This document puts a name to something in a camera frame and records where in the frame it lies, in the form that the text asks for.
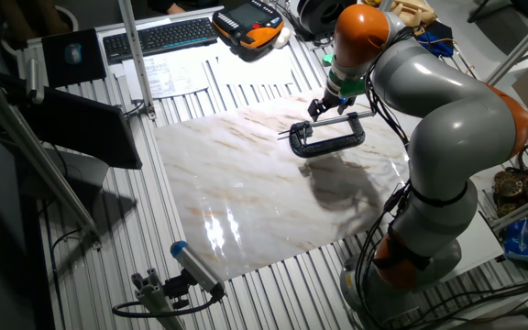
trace robotic arm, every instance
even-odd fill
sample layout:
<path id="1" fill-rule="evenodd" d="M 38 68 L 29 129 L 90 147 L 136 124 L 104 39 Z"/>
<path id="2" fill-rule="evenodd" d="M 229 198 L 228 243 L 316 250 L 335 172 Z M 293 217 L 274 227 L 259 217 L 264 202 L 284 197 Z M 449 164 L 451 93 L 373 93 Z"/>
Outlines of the robotic arm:
<path id="1" fill-rule="evenodd" d="M 369 269 L 370 311 L 382 320 L 396 313 L 393 299 L 438 281 L 461 259 L 456 238 L 477 207 L 469 177 L 516 155 L 528 138 L 528 112 L 510 96 L 447 66 L 415 39 L 393 42 L 404 24 L 392 13 L 352 5 L 335 26 L 335 55 L 323 100 L 313 100 L 313 120 L 329 108 L 343 111 L 367 86 L 392 109 L 423 118 L 408 145 L 410 192 L 406 205 L 379 242 Z M 346 263 L 342 290 L 360 310 L 354 268 Z"/>

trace gray floor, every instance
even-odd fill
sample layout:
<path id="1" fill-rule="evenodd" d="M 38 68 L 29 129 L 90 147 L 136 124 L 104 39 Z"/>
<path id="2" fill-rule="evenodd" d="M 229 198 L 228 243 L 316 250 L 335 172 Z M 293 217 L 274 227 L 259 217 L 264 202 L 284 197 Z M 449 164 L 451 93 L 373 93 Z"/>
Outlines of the gray floor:
<path id="1" fill-rule="evenodd" d="M 502 5 L 503 1 L 490 2 L 494 6 Z M 474 71 L 481 80 L 486 80 L 494 69 L 506 60 L 507 56 L 488 39 L 476 24 L 467 22 L 469 13 L 475 10 L 478 4 L 466 0 L 430 0 L 429 4 L 441 21 L 453 29 L 454 39 L 468 61 L 474 66 Z M 515 65 L 496 87 L 521 102 L 519 95 L 512 89 L 512 85 L 527 68 L 528 60 Z"/>

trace mouse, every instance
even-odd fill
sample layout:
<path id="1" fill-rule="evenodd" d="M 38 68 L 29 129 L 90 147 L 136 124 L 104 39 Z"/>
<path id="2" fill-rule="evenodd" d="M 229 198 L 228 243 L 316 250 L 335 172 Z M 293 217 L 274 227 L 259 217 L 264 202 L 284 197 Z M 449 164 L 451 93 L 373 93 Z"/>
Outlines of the mouse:
<path id="1" fill-rule="evenodd" d="M 75 65 L 81 63 L 82 60 L 81 56 L 81 44 L 80 43 L 70 43 L 67 45 L 67 47 L 64 49 L 64 61 L 67 62 L 67 64 Z"/>

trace metal rod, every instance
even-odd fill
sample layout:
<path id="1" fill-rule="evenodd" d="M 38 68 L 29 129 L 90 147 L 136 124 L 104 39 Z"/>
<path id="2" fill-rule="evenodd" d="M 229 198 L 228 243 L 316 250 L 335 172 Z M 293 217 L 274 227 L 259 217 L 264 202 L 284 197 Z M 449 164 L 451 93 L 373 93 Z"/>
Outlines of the metal rod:
<path id="1" fill-rule="evenodd" d="M 528 215 L 528 203 L 512 211 L 511 213 L 506 214 L 499 220 L 497 220 L 496 224 L 492 226 L 492 230 L 498 233 L 504 227 L 510 226 L 516 221 L 523 219 L 527 215 Z"/>
<path id="2" fill-rule="evenodd" d="M 152 93 L 150 92 L 150 84 L 148 82 L 148 74 L 144 66 L 144 55 L 139 44 L 138 29 L 136 28 L 136 20 L 134 19 L 134 12 L 130 0 L 118 0 L 121 17 L 124 19 L 124 26 L 126 27 L 127 41 L 129 41 L 129 48 L 132 50 L 134 58 L 134 65 L 136 67 L 137 80 L 139 81 L 142 90 L 142 97 L 144 98 L 144 106 L 150 119 L 155 119 L 154 101 L 152 100 Z"/>
<path id="3" fill-rule="evenodd" d="M 380 11 L 388 13 L 388 12 L 391 11 L 391 7 L 392 7 L 392 3 L 393 2 L 394 2 L 394 0 L 382 0 L 382 2 L 380 3 L 380 6 L 378 7 L 378 9 L 380 9 Z"/>
<path id="4" fill-rule="evenodd" d="M 528 34 L 527 36 L 517 45 L 515 49 L 511 51 L 507 59 L 499 65 L 490 77 L 486 80 L 486 83 L 490 85 L 497 84 L 502 77 L 512 68 L 512 66 L 528 51 Z"/>
<path id="5" fill-rule="evenodd" d="M 374 116 L 374 113 L 371 111 L 362 111 L 362 112 L 357 113 L 358 118 L 365 118 L 369 116 Z M 320 120 L 318 122 L 311 123 L 311 127 L 319 127 L 319 126 L 324 126 L 324 125 L 342 123 L 342 122 L 347 121 L 348 119 L 349 117 L 347 115 L 341 115 L 341 116 L 328 118 L 328 119 Z"/>
<path id="6" fill-rule="evenodd" d="M 48 153 L 40 145 L 36 134 L 34 134 L 26 119 L 15 106 L 7 103 L 1 89 L 0 124 L 5 129 L 5 132 L 17 143 L 24 156 L 34 166 L 34 169 L 54 192 L 62 205 L 72 211 L 83 229 L 99 236 L 97 226 L 91 215 L 87 212 L 69 183 L 66 182 L 61 171 L 54 165 Z"/>

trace orange handheld controller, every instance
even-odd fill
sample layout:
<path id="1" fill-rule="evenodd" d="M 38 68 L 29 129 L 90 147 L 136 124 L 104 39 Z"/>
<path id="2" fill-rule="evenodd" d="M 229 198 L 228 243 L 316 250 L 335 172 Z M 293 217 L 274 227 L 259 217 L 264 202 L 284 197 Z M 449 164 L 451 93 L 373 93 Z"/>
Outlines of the orange handheld controller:
<path id="1" fill-rule="evenodd" d="M 257 0 L 213 14 L 213 25 L 235 45 L 257 50 L 273 41 L 284 26 L 279 12 Z"/>

